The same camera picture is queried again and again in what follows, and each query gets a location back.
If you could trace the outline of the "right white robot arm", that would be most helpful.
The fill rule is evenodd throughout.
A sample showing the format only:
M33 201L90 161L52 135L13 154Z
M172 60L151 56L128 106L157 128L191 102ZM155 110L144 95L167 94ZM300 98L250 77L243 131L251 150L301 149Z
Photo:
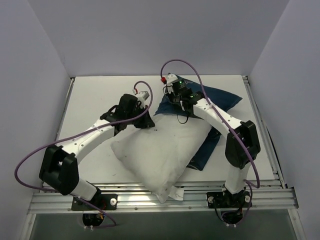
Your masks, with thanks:
M245 179L252 166L257 183L260 183L257 168L253 165L261 151L256 125L233 117L215 105L205 94L205 89L193 92L184 80L170 74L161 78L164 94L175 106L189 117L198 117L209 123L226 139L225 157L230 164L222 193L223 203L234 206L240 201L240 192L245 189Z

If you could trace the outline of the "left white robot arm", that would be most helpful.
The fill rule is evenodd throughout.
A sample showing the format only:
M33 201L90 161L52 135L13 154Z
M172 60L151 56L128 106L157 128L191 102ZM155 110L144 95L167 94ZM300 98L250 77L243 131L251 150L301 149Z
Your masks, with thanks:
M128 125L137 129L153 128L155 123L146 104L149 96L147 91L124 94L117 105L103 113L88 129L89 133L47 147L39 178L64 196L72 194L82 198L88 209L97 209L101 203L98 188L80 178L78 165L91 151Z

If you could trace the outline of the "white pillow insert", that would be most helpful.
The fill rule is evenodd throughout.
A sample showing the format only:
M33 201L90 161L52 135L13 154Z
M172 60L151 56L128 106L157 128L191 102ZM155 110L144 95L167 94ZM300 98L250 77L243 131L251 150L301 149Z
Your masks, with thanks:
M181 124L172 114L157 114L152 119L155 127L136 130L110 147L160 203L168 198L181 201L184 192L175 183L213 127L200 118L189 118Z

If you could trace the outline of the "blue fish-print pillowcase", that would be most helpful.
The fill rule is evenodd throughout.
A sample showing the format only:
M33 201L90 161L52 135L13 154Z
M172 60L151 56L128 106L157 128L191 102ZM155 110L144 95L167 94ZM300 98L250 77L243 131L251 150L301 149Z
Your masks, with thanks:
M181 76L178 76L177 78L180 81L181 80L184 81L186 86L192 89L194 93L198 91L202 91L201 85L199 83L183 78ZM218 106L220 109L222 109L225 112L232 109L242 100L242 97L218 88L205 86L204 90L208 98L216 106ZM162 98L155 114L156 115L158 114L179 115L184 117L187 115L186 112L183 111L180 107L171 104L168 98L165 96ZM215 128L211 128L211 130L207 134L207 137L205 138L204 142L202 143L198 151L190 159L190 162L187 165L187 167L193 170L202 171L205 168L214 149L216 148L220 140L220 137L221 137L221 134Z

